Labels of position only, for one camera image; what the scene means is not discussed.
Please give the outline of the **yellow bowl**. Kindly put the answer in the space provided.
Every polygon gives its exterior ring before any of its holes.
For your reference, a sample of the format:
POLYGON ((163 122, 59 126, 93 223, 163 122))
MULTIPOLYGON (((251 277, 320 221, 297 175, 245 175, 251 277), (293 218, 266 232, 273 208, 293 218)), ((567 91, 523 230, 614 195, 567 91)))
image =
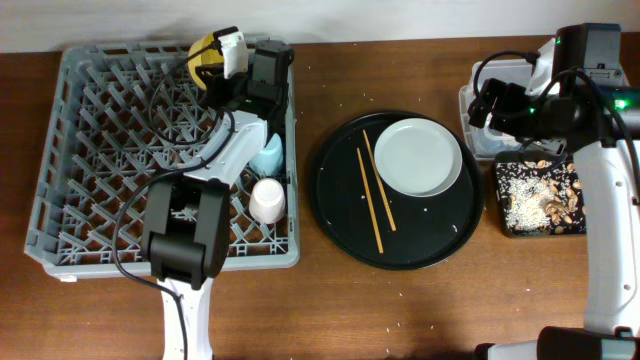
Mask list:
MULTIPOLYGON (((191 57, 204 47, 213 44, 215 37, 208 34, 192 44, 189 49, 188 56, 191 57)), ((188 62, 188 70, 191 79, 202 90, 206 89, 205 83, 196 74, 196 68, 201 65, 222 65, 224 63, 223 56, 216 49, 209 49, 188 62)))

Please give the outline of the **white round plate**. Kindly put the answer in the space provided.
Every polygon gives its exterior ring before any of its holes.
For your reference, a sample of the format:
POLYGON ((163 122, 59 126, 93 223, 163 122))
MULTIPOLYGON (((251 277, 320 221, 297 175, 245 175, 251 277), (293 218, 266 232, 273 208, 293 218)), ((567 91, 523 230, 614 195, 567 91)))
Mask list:
POLYGON ((431 197, 455 183, 463 157, 456 137, 447 128, 433 120, 407 118, 379 135, 374 163, 381 179, 396 192, 431 197))

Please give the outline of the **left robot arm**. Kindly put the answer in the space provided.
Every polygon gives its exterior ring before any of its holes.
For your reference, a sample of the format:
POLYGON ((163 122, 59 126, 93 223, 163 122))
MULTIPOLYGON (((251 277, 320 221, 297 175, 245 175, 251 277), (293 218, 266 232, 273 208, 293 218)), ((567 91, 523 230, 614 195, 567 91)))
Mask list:
POLYGON ((248 48, 217 38, 202 50, 222 57, 195 68, 217 126, 191 160, 152 179, 141 243, 154 287, 176 306, 165 317, 167 359, 213 356, 209 301, 229 247, 231 187, 284 125, 295 56, 274 39, 248 48))

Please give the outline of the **white paper cup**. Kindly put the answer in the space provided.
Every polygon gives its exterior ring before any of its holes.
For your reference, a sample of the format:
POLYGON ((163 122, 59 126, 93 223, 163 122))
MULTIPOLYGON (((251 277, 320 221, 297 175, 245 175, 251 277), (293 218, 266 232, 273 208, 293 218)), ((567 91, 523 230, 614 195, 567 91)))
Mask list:
POLYGON ((285 208, 284 188, 277 180, 264 178, 254 185, 249 212, 257 222, 274 224, 284 216, 285 208))

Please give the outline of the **wooden chopstick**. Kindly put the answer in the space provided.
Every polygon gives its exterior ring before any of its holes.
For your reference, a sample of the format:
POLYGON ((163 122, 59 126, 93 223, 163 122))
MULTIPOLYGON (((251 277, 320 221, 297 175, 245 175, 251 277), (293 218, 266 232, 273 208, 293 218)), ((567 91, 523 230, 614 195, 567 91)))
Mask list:
POLYGON ((377 217, 376 217, 376 213, 375 213, 375 209, 374 209, 374 205, 373 205, 373 201, 372 201, 372 197, 371 197, 371 193, 370 193, 369 183, 368 183, 367 174, 366 174, 366 170, 365 170, 365 167, 364 167, 364 161, 363 161, 363 158, 362 158, 362 154, 361 154, 360 148, 356 148, 356 153, 357 153, 357 159, 358 159, 361 179, 362 179, 362 183, 363 183, 363 187, 364 187, 364 191, 365 191, 365 199, 366 199, 367 206, 368 206, 368 209, 369 209, 370 219, 371 219, 371 223, 372 223, 372 228, 373 228, 374 237, 375 237, 375 240, 376 240, 378 253, 379 254, 384 254, 384 247, 383 247, 381 236, 380 236, 380 232, 379 232, 377 217))
POLYGON ((376 183, 377 183, 377 186, 378 186, 378 189, 379 189, 379 192, 380 192, 380 196, 381 196, 381 199, 382 199, 382 202, 383 202, 383 206, 384 206, 384 209, 385 209, 385 212, 386 212, 387 219, 388 219, 391 231, 395 232, 395 231, 397 231, 396 223, 395 223, 395 220, 394 220, 394 217, 393 217, 393 213, 392 213, 391 208, 390 208, 390 204, 389 204, 389 201, 388 201, 388 198, 387 198, 387 195, 386 195, 386 191, 385 191, 382 179, 381 179, 381 177, 379 175, 377 166, 375 164, 375 158, 374 158, 373 149, 372 149, 371 143, 369 141, 369 137, 368 137, 368 134, 367 134, 366 130, 362 130, 362 133, 363 133, 364 141, 365 141, 365 144, 366 144, 367 152, 368 152, 368 155, 369 155, 369 159, 370 159, 373 171, 374 171, 376 183))

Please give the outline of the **light blue plastic cup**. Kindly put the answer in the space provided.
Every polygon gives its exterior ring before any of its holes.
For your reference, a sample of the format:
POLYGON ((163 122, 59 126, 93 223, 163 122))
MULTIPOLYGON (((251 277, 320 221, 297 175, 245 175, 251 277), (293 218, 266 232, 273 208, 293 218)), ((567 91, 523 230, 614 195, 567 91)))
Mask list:
POLYGON ((260 177, 274 177, 284 166, 282 139, 274 134, 267 145, 249 162, 250 168, 260 177))

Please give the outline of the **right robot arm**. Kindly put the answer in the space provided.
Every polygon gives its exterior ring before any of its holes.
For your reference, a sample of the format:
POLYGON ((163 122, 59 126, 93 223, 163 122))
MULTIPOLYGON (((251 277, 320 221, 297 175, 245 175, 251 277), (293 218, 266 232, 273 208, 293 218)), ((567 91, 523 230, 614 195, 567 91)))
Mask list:
POLYGON ((536 52, 527 86, 473 75, 470 124, 522 145, 562 139, 583 186, 588 296, 581 329, 547 326, 537 339, 480 344, 477 359, 636 359, 639 356, 639 91, 625 85, 621 27, 562 27, 536 52))

